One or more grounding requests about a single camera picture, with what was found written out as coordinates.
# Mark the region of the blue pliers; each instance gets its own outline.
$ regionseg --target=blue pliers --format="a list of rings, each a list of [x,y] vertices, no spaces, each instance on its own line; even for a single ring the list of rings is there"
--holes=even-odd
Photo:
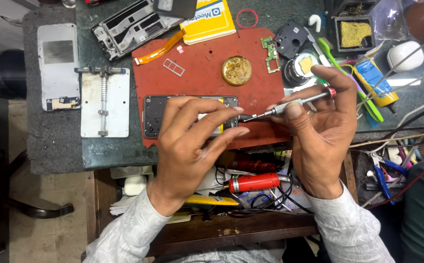
[[[382,162],[386,164],[387,166],[389,166],[390,168],[397,170],[401,175],[405,176],[405,178],[408,177],[408,171],[405,168],[401,167],[400,165],[388,159],[385,159],[384,157],[378,156],[375,152],[369,154],[369,156],[372,158],[372,161],[374,162],[374,164],[372,165],[372,168],[374,169],[374,174],[376,175],[376,180],[377,180],[377,184],[379,185],[379,189],[382,191],[382,194],[384,195],[385,199],[390,199],[392,196],[390,195],[390,191],[387,188],[387,184],[384,179],[384,173],[380,169],[379,163]],[[395,201],[391,200],[389,204],[395,205]]]

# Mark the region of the shirt cuff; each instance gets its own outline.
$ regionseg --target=shirt cuff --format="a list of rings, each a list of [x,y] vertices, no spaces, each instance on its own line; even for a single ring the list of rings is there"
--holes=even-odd
[[[321,222],[331,226],[344,227],[360,221],[360,206],[353,200],[346,186],[343,183],[342,185],[342,195],[332,200],[318,199],[304,193],[312,204],[315,216]]]
[[[137,243],[141,246],[150,244],[171,218],[171,216],[164,217],[157,212],[150,203],[145,189],[138,195],[123,217],[123,233],[136,233],[135,235],[123,235],[123,238],[129,243]]]

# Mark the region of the green brush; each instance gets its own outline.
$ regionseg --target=green brush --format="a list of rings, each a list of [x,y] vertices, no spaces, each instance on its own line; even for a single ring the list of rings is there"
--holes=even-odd
[[[334,48],[334,46],[327,41],[326,38],[319,38],[317,40],[317,44],[319,45],[319,47],[321,48],[322,52],[327,56],[327,58],[332,62],[332,64],[334,65],[335,68],[337,68],[338,70],[341,70],[345,75],[346,75],[346,71],[343,70],[340,65],[335,61],[335,59],[333,58],[332,54],[330,53],[330,50]]]
[[[335,47],[326,38],[319,38],[317,40],[317,44],[321,48],[322,52],[332,62],[332,64],[334,65],[334,67],[336,69],[340,70],[341,72],[343,72],[343,74],[348,75],[346,73],[346,71],[343,70],[342,67],[340,67],[340,65],[335,61],[335,59],[333,58],[332,54],[330,53],[330,50],[333,49],[333,48],[335,48]],[[358,87],[358,91],[357,91],[358,96],[360,96],[361,99],[366,98],[366,94],[361,89],[361,87],[358,85],[358,83],[356,83],[356,85]],[[366,107],[367,112],[369,113],[369,115],[371,115],[371,117],[375,121],[378,121],[378,122],[383,122],[384,121],[384,118],[382,117],[382,115],[380,114],[380,112],[376,108],[376,106],[372,103],[372,101],[367,101],[367,103],[365,103],[364,106]]]

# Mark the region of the workbench surface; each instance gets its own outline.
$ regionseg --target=workbench surface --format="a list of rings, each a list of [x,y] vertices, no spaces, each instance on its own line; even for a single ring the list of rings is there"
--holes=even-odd
[[[29,111],[28,153],[32,160],[32,172],[35,174],[56,174],[79,172],[100,167],[147,165],[156,163],[157,148],[145,148],[142,145],[141,123],[134,85],[135,76],[131,75],[129,137],[127,138],[81,138],[80,111],[44,112],[41,107],[41,84],[38,66],[36,31],[38,26],[45,24],[76,22],[78,30],[78,49],[80,66],[127,67],[132,69],[132,58],[125,57],[110,63],[103,56],[101,49],[92,35],[91,28],[98,22],[111,16],[118,10],[132,3],[131,0],[112,0],[92,7],[78,2],[77,8],[66,9],[61,4],[44,5],[30,12],[24,18],[25,54],[27,67],[27,101]],[[259,15],[257,27],[267,27],[277,32],[288,20],[306,25],[311,14],[324,10],[324,0],[228,0],[228,6],[235,18],[238,11],[245,8],[253,9]],[[252,24],[254,17],[242,14],[240,22]],[[169,38],[178,28],[166,33],[163,38]],[[324,37],[326,32],[314,35]],[[378,62],[384,70],[383,62]],[[424,74],[424,64],[417,70],[392,75],[392,79],[413,79]],[[397,92],[400,100],[395,104],[398,116],[388,109],[380,109],[385,121],[373,129],[362,117],[358,121],[358,131],[355,141],[379,139],[383,133],[396,127],[398,121],[411,110],[412,105],[424,104],[424,80],[420,86],[405,88]],[[424,127],[424,118],[413,123],[411,128]],[[419,131],[403,131],[402,134],[419,133]]]

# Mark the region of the wooden desk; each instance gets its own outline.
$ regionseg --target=wooden desk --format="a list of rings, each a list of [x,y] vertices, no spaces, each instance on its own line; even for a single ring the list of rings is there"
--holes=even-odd
[[[355,200],[353,166],[350,153],[342,165],[340,178]],[[110,204],[116,202],[117,185],[110,171],[97,170],[87,175],[87,239],[93,242],[116,217],[110,214]],[[150,244],[147,256],[177,254],[210,248],[236,246],[271,240],[318,234],[310,215],[289,215],[278,212],[256,214],[250,218],[212,216],[203,222],[201,216],[189,222],[168,224]]]

